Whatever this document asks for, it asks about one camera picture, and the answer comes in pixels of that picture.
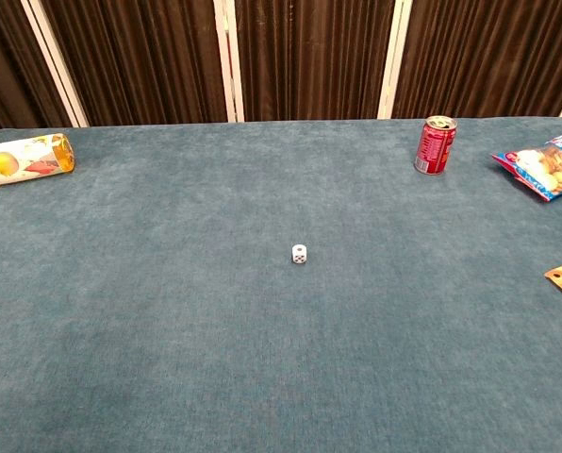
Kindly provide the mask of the brown pleated folding screen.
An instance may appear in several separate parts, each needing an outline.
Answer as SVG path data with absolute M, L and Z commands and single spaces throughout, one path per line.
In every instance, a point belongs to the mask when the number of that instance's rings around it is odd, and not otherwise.
M 371 119 L 555 116 L 562 0 L 225 0 L 236 115 Z M 39 0 L 91 126 L 226 122 L 215 0 Z

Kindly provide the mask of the red soda can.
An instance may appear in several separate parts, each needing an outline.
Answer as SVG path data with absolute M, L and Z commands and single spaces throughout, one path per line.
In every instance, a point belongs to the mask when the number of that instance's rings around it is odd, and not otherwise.
M 455 140 L 457 121 L 451 117 L 434 115 L 425 119 L 417 154 L 416 170 L 427 175 L 444 172 Z

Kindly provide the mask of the blue-green tablecloth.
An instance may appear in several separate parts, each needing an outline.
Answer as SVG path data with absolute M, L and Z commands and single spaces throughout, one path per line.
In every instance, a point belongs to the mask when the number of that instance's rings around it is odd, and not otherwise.
M 0 453 L 562 453 L 562 197 L 491 157 L 562 118 L 421 132 L 70 129 L 0 187 Z

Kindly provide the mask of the blue snack bag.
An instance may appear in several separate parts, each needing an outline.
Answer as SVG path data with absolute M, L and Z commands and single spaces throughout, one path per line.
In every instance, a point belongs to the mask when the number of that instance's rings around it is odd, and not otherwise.
M 551 202 L 562 195 L 562 134 L 538 148 L 491 157 L 544 201 Z

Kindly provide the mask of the yellow juice bottle fruit label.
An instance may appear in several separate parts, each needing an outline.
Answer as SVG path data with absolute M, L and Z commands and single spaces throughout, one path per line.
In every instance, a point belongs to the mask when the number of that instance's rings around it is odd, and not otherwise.
M 70 173 L 74 150 L 63 133 L 0 143 L 0 186 Z

